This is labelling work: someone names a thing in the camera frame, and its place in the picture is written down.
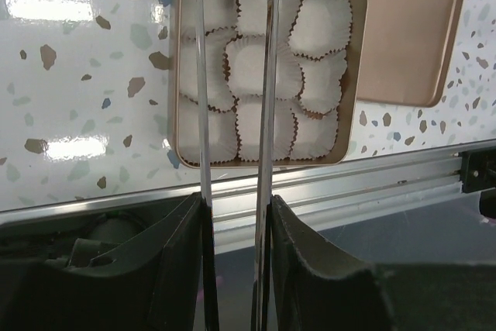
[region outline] square metal tray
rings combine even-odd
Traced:
[[[188,163],[182,156],[178,146],[178,99],[179,99],[179,63],[181,55],[181,2],[173,0],[170,22],[170,55],[172,65],[170,69],[169,91],[169,142],[174,148],[181,162],[189,167],[198,167],[197,164]],[[357,97],[357,83],[362,53],[363,33],[367,14],[367,0],[350,0],[353,11],[350,44],[346,47],[346,60],[348,68],[341,79],[342,98],[338,107],[338,133],[334,148],[325,157],[314,160],[279,160],[274,162],[275,167],[286,166],[322,166],[339,163],[348,151],[350,144],[353,111]],[[242,161],[238,158],[230,162],[212,164],[212,167],[258,167],[258,162]]]
[[[432,107],[443,96],[463,0],[368,0],[357,98]]]

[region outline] terrazzo wall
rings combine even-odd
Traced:
[[[358,102],[347,159],[496,138],[496,0],[464,1],[441,102]],[[199,182],[166,139],[171,2],[0,0],[0,209]]]

